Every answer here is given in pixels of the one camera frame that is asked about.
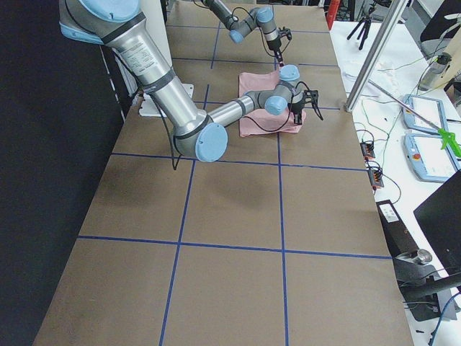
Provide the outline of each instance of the red cloth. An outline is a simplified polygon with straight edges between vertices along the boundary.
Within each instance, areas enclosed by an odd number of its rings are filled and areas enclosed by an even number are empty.
[[[273,90],[279,82],[279,72],[274,71],[270,74],[249,74],[243,72],[238,77],[238,96],[241,97],[243,94],[249,91],[259,90]],[[261,127],[266,130],[275,130],[279,128],[287,119],[288,109],[284,110],[280,115],[269,114],[265,109],[254,110],[247,115],[254,119]],[[293,115],[290,115],[290,119],[278,132],[298,133],[302,125],[296,125],[294,123]],[[305,111],[302,113],[303,123],[305,120]],[[246,137],[250,135],[266,135],[268,132],[258,128],[255,123],[251,120],[242,118],[240,119],[240,136]]]

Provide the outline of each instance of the blue joint cap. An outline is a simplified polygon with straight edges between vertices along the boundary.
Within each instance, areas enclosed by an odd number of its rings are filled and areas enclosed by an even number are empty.
[[[274,18],[274,12],[269,6],[262,7],[256,13],[256,19],[261,23],[270,22]]]
[[[287,100],[281,96],[271,96],[264,103],[264,109],[272,115],[280,115],[287,106]]]
[[[295,65],[285,65],[280,69],[279,77],[282,81],[295,81],[300,78],[300,71]]]
[[[91,14],[106,22],[123,23],[139,12],[140,0],[79,0]]]
[[[229,36],[234,43],[241,43],[243,41],[243,35],[238,31],[231,30]]]
[[[61,22],[59,22],[59,25],[61,26],[61,33],[71,40],[93,43],[95,45],[104,45],[99,36],[68,27]]]
[[[228,133],[218,123],[206,125],[195,142],[195,155],[202,162],[218,160],[228,147]]]

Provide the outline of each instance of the dark wall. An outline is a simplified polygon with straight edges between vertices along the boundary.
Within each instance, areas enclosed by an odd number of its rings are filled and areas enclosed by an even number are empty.
[[[0,345],[31,345],[122,117],[99,46],[61,36],[58,0],[0,9]]]

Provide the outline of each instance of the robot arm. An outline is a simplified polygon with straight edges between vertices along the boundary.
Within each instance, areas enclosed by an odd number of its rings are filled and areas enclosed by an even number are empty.
[[[280,83],[268,92],[250,92],[207,114],[184,90],[172,67],[146,31],[146,17],[138,0],[60,0],[61,31],[66,37],[114,48],[174,125],[173,141],[179,153],[200,161],[216,161],[227,147],[224,126],[265,107],[280,114],[300,98],[295,66],[280,69]]]
[[[274,13],[270,6],[256,7],[248,12],[248,16],[238,21],[229,8],[221,0],[202,0],[202,3],[208,7],[219,20],[229,30],[230,38],[235,43],[241,43],[243,39],[254,29],[259,27],[264,34],[267,46],[274,53],[280,66],[283,66],[283,57],[280,47],[282,46],[281,38],[287,37],[292,39],[290,29],[277,29],[274,21]]]

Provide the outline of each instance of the tripod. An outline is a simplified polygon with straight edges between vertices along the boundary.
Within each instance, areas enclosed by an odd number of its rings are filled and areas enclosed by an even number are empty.
[[[350,39],[352,37],[352,35],[357,31],[357,29],[359,29],[360,25],[363,24],[363,28],[360,30],[360,33],[359,33],[359,36],[357,36],[357,39],[360,40],[360,38],[362,37],[362,41],[360,41],[360,46],[359,46],[359,50],[362,50],[363,48],[363,45],[365,43],[365,40],[367,39],[368,37],[368,32],[370,31],[370,25],[372,24],[372,13],[375,11],[375,7],[376,7],[376,1],[373,2],[372,6],[370,7],[370,9],[368,10],[368,14],[363,16],[360,21],[358,22],[358,24],[356,25],[356,27],[351,31],[351,33],[349,34],[349,36],[347,36],[347,40]]]

